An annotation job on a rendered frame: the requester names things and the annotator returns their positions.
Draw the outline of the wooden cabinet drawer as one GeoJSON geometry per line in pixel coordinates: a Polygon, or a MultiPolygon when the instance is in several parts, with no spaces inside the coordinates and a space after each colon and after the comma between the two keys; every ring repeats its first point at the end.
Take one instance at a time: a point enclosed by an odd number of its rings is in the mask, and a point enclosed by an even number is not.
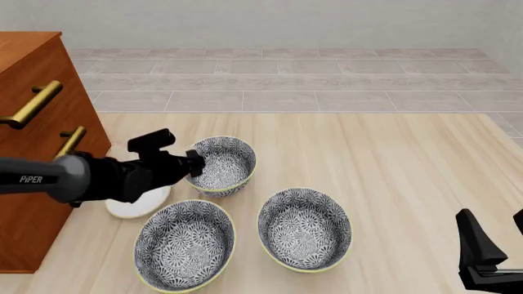
{"type": "MultiPolygon", "coordinates": [[[[93,157],[105,156],[110,148],[110,140],[97,114],[93,119],[78,124],[77,127],[85,127],[87,133],[74,151],[89,153],[93,157]]],[[[56,159],[54,158],[56,152],[65,142],[65,138],[61,138],[60,133],[61,131],[2,132],[0,133],[0,158],[23,158],[45,163],[53,161],[56,159]]]]}
{"type": "Polygon", "coordinates": [[[68,131],[96,116],[60,33],[0,33],[0,133],[68,131]],[[12,119],[37,90],[55,87],[26,124],[12,119]]]}

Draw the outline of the small patterned bowl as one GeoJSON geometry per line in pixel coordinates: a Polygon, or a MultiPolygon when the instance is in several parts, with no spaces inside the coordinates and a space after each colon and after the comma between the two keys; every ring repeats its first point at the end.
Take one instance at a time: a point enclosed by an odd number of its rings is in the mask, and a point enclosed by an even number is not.
{"type": "Polygon", "coordinates": [[[245,141],[233,136],[211,136],[195,142],[192,149],[204,160],[200,176],[186,176],[185,182],[210,198],[238,193],[253,176],[257,157],[245,141]]]}

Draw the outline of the wooden cabinet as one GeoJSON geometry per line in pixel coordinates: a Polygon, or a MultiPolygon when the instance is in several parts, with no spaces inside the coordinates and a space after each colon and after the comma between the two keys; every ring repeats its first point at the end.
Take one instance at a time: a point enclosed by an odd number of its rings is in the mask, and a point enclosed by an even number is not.
{"type": "Polygon", "coordinates": [[[0,195],[0,274],[32,274],[73,208],[45,193],[0,195]]]}

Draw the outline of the white plate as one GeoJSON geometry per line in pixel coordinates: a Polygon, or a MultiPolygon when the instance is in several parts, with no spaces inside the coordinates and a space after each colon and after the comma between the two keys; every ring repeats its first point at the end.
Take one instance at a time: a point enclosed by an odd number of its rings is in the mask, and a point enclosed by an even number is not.
{"type": "Polygon", "coordinates": [[[130,219],[143,217],[158,209],[168,199],[171,186],[164,186],[143,193],[134,203],[120,203],[116,200],[105,200],[107,212],[115,217],[130,219]]]}

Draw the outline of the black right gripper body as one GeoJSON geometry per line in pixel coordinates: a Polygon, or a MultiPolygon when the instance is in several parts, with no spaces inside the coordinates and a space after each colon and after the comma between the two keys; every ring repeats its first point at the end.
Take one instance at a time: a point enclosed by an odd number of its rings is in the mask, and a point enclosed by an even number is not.
{"type": "Polygon", "coordinates": [[[459,262],[459,276],[468,291],[523,291],[523,269],[459,262]]]}

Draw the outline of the large patterned bowl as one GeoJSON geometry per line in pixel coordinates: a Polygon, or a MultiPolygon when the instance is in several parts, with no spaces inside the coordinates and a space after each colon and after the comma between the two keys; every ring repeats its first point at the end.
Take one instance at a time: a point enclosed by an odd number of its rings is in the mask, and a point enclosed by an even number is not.
{"type": "Polygon", "coordinates": [[[184,200],[158,210],[143,225],[134,245],[134,266],[154,291],[186,294],[217,278],[235,245],[235,225],[223,208],[184,200]]]}
{"type": "Polygon", "coordinates": [[[257,215],[257,233],[271,259],[302,274],[340,264],[353,237],[343,207],[311,188],[289,188],[268,198],[257,215]]]}

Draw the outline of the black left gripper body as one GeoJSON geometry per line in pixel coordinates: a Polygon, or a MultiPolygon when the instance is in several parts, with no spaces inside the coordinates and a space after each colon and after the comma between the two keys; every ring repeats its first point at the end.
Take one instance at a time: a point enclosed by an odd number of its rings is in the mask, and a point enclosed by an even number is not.
{"type": "Polygon", "coordinates": [[[198,154],[195,149],[187,150],[186,157],[189,165],[190,176],[195,178],[201,176],[205,167],[205,160],[203,156],[198,154]]]}

